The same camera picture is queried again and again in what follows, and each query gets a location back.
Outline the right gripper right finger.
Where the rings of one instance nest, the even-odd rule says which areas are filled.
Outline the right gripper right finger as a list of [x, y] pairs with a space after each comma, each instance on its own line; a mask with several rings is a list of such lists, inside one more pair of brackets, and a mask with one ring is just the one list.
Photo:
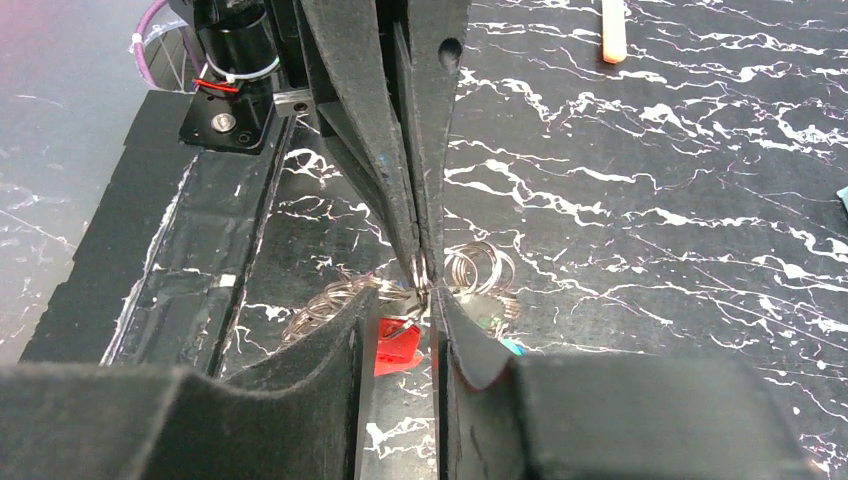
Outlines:
[[442, 479], [816, 479], [746, 365], [517, 355], [431, 293]]

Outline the metal keyring with red handle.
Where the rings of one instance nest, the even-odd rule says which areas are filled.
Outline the metal keyring with red handle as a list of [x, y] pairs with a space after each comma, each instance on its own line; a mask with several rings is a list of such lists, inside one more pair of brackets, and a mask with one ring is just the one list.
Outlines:
[[[475, 241], [445, 251], [445, 273], [450, 293], [459, 301], [473, 322], [516, 355], [524, 349], [505, 337], [517, 320], [521, 305], [512, 289], [515, 262], [499, 247], [486, 241]], [[369, 275], [343, 275], [327, 285], [294, 315], [281, 340], [288, 346], [327, 324], [354, 296], [366, 287], [378, 291], [381, 318], [405, 321], [404, 326], [429, 325], [429, 310], [419, 303], [412, 286]]]

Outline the key with red tag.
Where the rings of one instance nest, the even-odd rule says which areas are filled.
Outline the key with red tag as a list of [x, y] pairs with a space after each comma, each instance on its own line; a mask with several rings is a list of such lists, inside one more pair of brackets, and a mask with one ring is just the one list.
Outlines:
[[408, 371], [423, 360], [418, 353], [421, 329], [417, 325], [406, 328], [404, 324], [401, 319], [380, 319], [374, 376]]

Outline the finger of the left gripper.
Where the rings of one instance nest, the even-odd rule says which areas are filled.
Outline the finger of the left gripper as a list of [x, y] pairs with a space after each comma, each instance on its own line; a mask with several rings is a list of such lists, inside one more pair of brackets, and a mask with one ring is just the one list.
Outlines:
[[419, 246], [430, 279], [443, 277], [444, 168], [468, 1], [407, 1], [394, 24], [400, 121]]

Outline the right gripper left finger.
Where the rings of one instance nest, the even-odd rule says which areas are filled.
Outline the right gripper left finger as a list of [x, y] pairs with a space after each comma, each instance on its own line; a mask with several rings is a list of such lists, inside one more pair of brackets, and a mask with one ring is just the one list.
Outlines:
[[186, 367], [1, 371], [5, 479], [356, 479], [378, 298], [220, 381]]

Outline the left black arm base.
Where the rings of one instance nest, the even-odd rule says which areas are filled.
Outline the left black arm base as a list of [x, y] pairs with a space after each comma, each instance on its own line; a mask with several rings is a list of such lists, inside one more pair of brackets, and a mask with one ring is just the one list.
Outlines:
[[276, 117], [314, 107], [295, 2], [195, 0], [170, 7], [193, 30], [205, 59], [182, 142], [205, 150], [259, 154]]

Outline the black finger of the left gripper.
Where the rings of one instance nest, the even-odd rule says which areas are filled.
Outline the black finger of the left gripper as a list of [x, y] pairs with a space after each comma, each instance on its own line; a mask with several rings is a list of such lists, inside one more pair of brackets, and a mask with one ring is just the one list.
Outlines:
[[373, 1], [301, 1], [298, 21], [317, 108], [348, 150], [338, 160], [380, 213], [407, 278], [419, 254], [401, 127], [387, 89]]

